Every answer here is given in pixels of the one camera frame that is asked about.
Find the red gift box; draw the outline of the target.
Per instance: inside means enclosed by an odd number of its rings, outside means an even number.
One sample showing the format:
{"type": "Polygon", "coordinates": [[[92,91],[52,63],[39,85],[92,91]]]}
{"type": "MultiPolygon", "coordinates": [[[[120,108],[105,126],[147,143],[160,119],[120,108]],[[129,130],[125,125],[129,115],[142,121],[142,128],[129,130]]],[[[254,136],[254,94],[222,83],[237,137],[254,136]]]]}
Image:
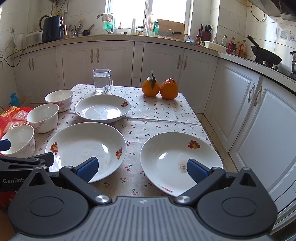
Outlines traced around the red gift box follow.
{"type": "Polygon", "coordinates": [[[28,125],[27,115],[33,110],[28,107],[11,106],[0,117],[1,138],[11,129],[21,125],[28,125]]]}

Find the teal lidded bottle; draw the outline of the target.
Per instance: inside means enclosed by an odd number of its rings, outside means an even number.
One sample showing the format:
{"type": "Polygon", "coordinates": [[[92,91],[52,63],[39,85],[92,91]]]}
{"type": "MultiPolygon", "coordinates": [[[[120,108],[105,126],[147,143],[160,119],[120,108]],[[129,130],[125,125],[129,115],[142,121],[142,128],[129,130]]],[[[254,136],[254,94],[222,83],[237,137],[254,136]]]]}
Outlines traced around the teal lidded bottle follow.
{"type": "Polygon", "coordinates": [[[152,26],[152,35],[154,37],[158,36],[159,33],[159,21],[154,21],[152,26]]]}

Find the dark sauce bottle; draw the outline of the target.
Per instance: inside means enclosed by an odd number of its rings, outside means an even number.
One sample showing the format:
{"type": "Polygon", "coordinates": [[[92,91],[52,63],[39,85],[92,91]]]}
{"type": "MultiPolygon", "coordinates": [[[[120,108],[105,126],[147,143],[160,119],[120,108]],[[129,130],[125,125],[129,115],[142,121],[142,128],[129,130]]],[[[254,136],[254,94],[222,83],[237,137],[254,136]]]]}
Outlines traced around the dark sauce bottle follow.
{"type": "Polygon", "coordinates": [[[200,46],[201,45],[201,41],[202,41],[202,30],[199,29],[198,30],[198,34],[196,35],[196,41],[195,41],[196,45],[197,46],[200,46]]]}

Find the bumpy orange right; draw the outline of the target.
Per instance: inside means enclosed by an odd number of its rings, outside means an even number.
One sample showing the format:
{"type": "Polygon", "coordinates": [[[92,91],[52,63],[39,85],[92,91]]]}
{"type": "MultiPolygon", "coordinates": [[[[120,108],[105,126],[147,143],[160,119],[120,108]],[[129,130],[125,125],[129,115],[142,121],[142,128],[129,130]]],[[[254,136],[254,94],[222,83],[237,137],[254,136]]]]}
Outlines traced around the bumpy orange right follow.
{"type": "Polygon", "coordinates": [[[167,79],[160,86],[160,94],[163,99],[173,100],[178,96],[178,93],[178,84],[173,78],[167,79]]]}

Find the knife block with knives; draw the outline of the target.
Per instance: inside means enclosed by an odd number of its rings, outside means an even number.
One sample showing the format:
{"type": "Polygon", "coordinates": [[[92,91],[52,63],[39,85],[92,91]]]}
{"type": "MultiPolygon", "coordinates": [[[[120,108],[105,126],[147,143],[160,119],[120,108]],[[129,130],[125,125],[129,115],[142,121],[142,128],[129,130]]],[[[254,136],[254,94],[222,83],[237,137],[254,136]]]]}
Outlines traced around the knife block with knives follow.
{"type": "Polygon", "coordinates": [[[202,41],[210,41],[212,26],[201,24],[201,31],[202,31],[201,33],[202,41]]]}

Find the black wok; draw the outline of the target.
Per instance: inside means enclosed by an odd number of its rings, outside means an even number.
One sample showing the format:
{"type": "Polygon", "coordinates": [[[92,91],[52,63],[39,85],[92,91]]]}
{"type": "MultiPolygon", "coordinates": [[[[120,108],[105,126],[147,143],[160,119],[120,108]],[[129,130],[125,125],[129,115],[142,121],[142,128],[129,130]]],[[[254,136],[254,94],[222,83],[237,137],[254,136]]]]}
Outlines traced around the black wok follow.
{"type": "Polygon", "coordinates": [[[255,62],[259,64],[265,63],[265,65],[269,68],[272,68],[273,65],[278,65],[281,63],[282,59],[281,57],[277,56],[271,51],[268,51],[264,48],[261,48],[259,44],[251,37],[247,36],[247,38],[252,42],[252,52],[255,55],[255,62]]]}

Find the white kitchen cabinets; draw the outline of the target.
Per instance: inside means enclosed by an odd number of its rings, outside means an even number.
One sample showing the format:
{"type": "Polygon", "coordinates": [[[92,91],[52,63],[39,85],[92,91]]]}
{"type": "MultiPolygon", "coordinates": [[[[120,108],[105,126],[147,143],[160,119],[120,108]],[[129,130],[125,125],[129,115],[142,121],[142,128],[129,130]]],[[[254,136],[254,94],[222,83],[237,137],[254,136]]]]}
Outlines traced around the white kitchen cabinets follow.
{"type": "Polygon", "coordinates": [[[113,87],[142,90],[152,72],[173,78],[224,167],[251,168],[278,210],[275,232],[295,223],[295,81],[254,61],[202,47],[138,41],[34,46],[11,57],[21,101],[45,102],[60,89],[72,104],[95,94],[92,72],[109,69],[113,87]]]}

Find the glass mug with water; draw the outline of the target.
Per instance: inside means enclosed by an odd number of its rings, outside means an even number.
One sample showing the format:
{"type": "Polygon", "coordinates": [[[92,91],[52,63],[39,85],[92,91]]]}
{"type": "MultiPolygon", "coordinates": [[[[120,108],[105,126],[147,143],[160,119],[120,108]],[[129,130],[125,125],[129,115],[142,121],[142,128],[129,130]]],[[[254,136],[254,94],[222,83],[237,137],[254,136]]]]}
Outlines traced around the glass mug with water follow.
{"type": "Polygon", "coordinates": [[[94,69],[93,82],[96,94],[105,94],[110,92],[113,87],[113,79],[110,75],[111,70],[109,69],[94,69]]]}

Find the white rectangular tray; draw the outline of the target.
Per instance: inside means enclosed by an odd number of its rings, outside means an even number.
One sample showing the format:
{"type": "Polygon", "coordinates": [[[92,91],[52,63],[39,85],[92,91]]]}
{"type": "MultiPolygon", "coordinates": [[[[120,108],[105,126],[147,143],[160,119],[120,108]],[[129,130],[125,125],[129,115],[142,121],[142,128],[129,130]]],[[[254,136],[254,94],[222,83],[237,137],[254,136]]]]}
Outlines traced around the white rectangular tray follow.
{"type": "Polygon", "coordinates": [[[211,41],[204,41],[204,47],[205,48],[208,48],[208,49],[212,49],[212,50],[215,50],[217,52],[220,52],[220,53],[226,53],[227,52],[227,48],[222,46],[222,45],[219,45],[219,44],[216,44],[214,42],[211,42],[211,41]]]}

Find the orange with leaf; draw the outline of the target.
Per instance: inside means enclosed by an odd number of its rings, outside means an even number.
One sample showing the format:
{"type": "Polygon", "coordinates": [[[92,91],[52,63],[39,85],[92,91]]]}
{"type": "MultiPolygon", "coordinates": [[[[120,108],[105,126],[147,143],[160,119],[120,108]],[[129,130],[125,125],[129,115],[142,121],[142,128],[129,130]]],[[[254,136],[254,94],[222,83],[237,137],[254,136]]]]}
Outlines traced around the orange with leaf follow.
{"type": "Polygon", "coordinates": [[[142,92],[147,97],[155,97],[160,91],[160,85],[156,80],[153,72],[142,84],[142,92]]]}

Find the white plate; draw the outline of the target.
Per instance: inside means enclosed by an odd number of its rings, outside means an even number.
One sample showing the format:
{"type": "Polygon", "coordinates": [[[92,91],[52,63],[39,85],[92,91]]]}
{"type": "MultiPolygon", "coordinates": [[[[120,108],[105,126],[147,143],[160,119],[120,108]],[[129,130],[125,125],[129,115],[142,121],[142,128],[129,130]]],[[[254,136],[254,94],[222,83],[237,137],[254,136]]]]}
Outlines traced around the white plate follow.
{"type": "Polygon", "coordinates": [[[189,159],[208,168],[223,167],[213,147],[186,133],[157,134],[149,138],[140,151],[140,163],[147,178],[157,188],[174,197],[196,185],[187,171],[189,159]]]}
{"type": "Polygon", "coordinates": [[[75,113],[85,121],[114,123],[130,112],[132,105],[111,94],[89,96],[75,105],[75,113]]]}
{"type": "Polygon", "coordinates": [[[56,133],[46,146],[54,162],[49,171],[56,172],[64,166],[78,166],[90,157],[96,157],[99,169],[90,183],[100,181],[114,173],[126,156],[126,141],[114,127],[103,123],[78,123],[56,133]]]}

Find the cherry print tablecloth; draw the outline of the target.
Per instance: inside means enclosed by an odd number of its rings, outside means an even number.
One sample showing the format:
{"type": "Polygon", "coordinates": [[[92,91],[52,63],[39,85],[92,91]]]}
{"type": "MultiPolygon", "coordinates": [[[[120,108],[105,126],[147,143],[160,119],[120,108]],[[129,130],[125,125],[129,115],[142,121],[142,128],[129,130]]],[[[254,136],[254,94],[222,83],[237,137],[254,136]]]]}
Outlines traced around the cherry print tablecloth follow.
{"type": "Polygon", "coordinates": [[[127,99],[130,112],[112,123],[125,137],[127,154],[119,170],[109,177],[93,183],[111,198],[117,196],[163,196],[145,176],[140,166],[140,150],[150,137],[164,132],[187,133],[211,145],[204,130],[200,114],[195,114],[180,93],[175,100],[163,100],[160,95],[145,97],[139,88],[116,86],[111,94],[127,99]]]}

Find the wooden cutting board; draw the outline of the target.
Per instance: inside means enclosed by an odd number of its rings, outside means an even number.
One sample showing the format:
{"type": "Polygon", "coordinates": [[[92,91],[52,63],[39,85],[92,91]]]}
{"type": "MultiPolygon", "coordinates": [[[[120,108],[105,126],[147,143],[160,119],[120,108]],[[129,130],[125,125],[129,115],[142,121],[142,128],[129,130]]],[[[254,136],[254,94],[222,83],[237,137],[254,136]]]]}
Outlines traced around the wooden cutting board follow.
{"type": "Polygon", "coordinates": [[[185,35],[184,23],[163,20],[163,19],[157,19],[157,21],[159,22],[159,35],[170,37],[170,38],[176,38],[176,39],[184,39],[184,35],[185,35]]]}

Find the black air fryer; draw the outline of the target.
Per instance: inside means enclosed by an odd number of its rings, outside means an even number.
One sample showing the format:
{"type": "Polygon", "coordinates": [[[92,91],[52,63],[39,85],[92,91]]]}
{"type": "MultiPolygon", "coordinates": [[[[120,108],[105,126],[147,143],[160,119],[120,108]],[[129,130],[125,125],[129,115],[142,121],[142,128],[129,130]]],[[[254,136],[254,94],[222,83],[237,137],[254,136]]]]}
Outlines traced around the black air fryer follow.
{"type": "Polygon", "coordinates": [[[67,35],[67,27],[64,17],[60,15],[44,15],[39,20],[39,27],[42,33],[42,43],[63,39],[67,35]]]}

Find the white floral bowl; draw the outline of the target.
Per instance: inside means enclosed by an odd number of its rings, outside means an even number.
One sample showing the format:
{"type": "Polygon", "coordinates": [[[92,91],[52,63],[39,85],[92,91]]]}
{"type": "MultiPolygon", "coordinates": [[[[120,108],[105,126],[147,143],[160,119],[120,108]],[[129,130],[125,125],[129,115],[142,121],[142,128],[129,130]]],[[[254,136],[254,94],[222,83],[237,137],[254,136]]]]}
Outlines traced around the white floral bowl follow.
{"type": "Polygon", "coordinates": [[[27,115],[27,121],[37,133],[47,133],[53,130],[58,122],[59,106],[54,103],[42,104],[27,115]]]}
{"type": "Polygon", "coordinates": [[[45,102],[57,104],[59,106],[59,113],[62,113],[70,108],[73,94],[72,90],[58,90],[46,95],[45,102]]]}
{"type": "Polygon", "coordinates": [[[1,140],[9,140],[11,147],[1,151],[7,157],[28,158],[35,152],[34,128],[30,125],[21,125],[8,131],[1,140]]]}

